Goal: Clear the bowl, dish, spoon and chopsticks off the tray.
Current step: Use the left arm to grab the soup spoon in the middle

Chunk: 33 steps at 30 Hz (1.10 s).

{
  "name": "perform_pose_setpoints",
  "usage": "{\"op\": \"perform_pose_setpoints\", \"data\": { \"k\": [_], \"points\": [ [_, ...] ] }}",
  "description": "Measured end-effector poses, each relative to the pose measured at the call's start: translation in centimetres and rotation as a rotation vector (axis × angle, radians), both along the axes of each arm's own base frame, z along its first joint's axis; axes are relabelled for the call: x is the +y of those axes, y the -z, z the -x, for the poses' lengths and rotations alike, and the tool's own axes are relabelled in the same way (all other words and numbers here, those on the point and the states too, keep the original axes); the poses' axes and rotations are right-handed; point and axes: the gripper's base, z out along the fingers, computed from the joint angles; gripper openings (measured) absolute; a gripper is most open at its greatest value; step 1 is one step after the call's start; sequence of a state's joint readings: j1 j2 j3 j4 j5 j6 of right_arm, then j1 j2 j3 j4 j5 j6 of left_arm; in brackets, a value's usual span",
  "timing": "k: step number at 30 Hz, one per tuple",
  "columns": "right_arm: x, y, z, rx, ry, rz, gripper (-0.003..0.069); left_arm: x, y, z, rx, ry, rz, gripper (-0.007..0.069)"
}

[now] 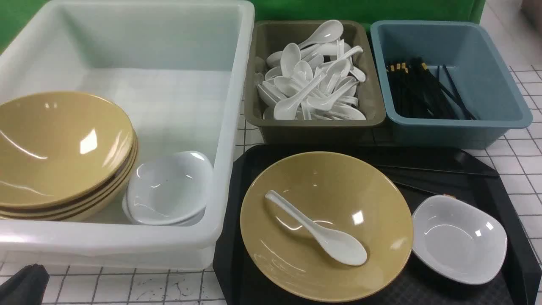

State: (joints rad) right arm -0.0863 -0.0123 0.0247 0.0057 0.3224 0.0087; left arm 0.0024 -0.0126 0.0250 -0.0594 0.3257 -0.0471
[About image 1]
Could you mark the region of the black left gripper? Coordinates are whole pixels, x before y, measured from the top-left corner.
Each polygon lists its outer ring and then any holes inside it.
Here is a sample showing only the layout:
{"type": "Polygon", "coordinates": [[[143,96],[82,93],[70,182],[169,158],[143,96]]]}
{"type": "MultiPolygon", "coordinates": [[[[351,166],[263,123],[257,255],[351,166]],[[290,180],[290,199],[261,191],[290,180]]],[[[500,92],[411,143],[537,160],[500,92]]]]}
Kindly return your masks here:
{"type": "Polygon", "coordinates": [[[40,305],[49,281],[44,265],[27,265],[0,286],[2,305],[40,305]]]}

